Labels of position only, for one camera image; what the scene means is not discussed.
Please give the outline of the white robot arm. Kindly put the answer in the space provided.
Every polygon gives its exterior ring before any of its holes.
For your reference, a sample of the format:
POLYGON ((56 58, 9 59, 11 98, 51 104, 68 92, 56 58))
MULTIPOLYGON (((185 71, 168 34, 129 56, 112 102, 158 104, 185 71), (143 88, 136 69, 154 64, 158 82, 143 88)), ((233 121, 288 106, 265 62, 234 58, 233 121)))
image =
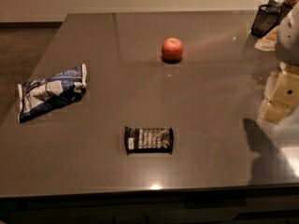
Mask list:
POLYGON ((279 123, 299 103, 299 4, 280 23, 275 49, 281 71, 267 79, 260 116, 279 123))

